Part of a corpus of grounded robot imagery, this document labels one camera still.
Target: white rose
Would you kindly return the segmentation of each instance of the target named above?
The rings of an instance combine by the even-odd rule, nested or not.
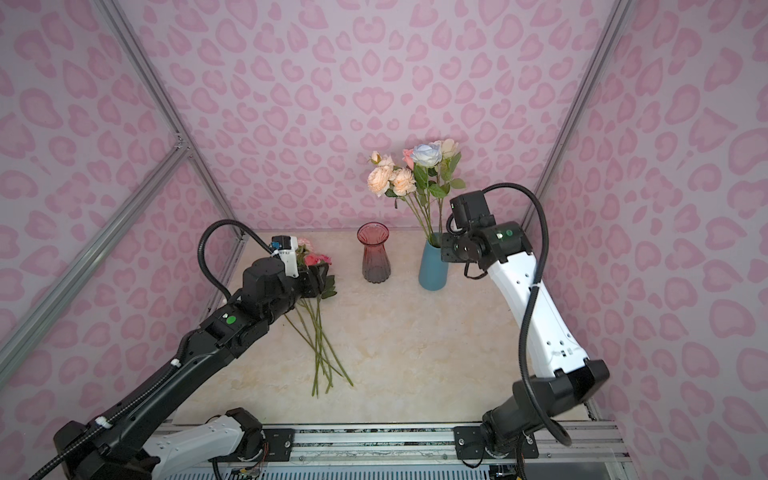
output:
[[[368,190],[377,197],[381,197],[389,188],[389,178],[392,176],[392,167],[376,167],[368,175]]]
[[[395,176],[392,179],[392,191],[398,197],[404,197],[411,192],[416,191],[416,179],[413,177],[413,172],[408,168],[401,168],[395,172]]]
[[[440,145],[440,151],[443,158],[453,157],[458,153],[458,141],[454,141],[452,138],[446,138]]]

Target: pink wallpaper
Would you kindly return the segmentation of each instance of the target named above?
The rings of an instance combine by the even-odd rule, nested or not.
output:
[[[197,267],[197,241],[220,218],[201,185],[179,167],[0,392],[0,477],[28,478],[55,455],[59,427],[112,406],[200,323],[214,288]],[[230,230],[211,238],[214,274],[232,249]]]
[[[642,478],[768,477],[768,2],[643,0],[546,207]]]
[[[0,4],[0,344],[170,150],[87,0]]]
[[[533,186],[612,0],[123,2],[236,212],[259,228],[415,226],[371,150],[453,137],[470,187]],[[522,213],[500,196],[508,217]]]

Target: cable clip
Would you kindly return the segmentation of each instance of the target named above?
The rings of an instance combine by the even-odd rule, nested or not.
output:
[[[110,422],[107,422],[107,419],[103,416],[96,417],[94,422],[96,423],[96,425],[99,425],[100,427],[104,427],[107,430],[112,428],[112,424]]]

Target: flower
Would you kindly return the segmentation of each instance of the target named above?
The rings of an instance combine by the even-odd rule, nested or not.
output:
[[[429,144],[419,145],[413,149],[411,158],[414,163],[421,165],[424,168],[432,168],[442,160],[442,153],[440,151],[440,142],[432,142]]]
[[[306,248],[306,251],[308,252],[315,250],[315,248],[312,246],[312,243],[306,238],[299,237],[296,239],[296,242],[299,244],[299,246],[304,245],[304,248]]]
[[[395,161],[392,159],[392,155],[384,155],[379,162],[380,167],[395,167]]]
[[[440,151],[443,158],[450,158],[458,153],[458,141],[454,141],[452,138],[446,138],[440,144]]]
[[[408,165],[408,168],[413,170],[413,159],[411,158],[411,155],[413,154],[413,149],[408,149],[402,151],[402,160]]]
[[[368,190],[381,197],[389,189],[389,178],[393,171],[394,167],[389,165],[374,168],[368,175]]]
[[[307,266],[317,265],[318,263],[328,263],[331,264],[331,257],[328,257],[327,255],[323,255],[322,253],[308,253],[306,257],[304,257],[304,263],[306,263]]]
[[[392,179],[392,191],[398,197],[404,197],[411,192],[415,192],[416,179],[413,177],[413,172],[407,168],[401,168],[396,171]]]

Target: pink glass vase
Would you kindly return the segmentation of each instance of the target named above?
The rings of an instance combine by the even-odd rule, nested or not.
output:
[[[366,223],[357,230],[357,240],[365,246],[362,253],[362,276],[370,283],[381,283],[392,273],[384,250],[384,242],[388,238],[389,229],[381,223]]]

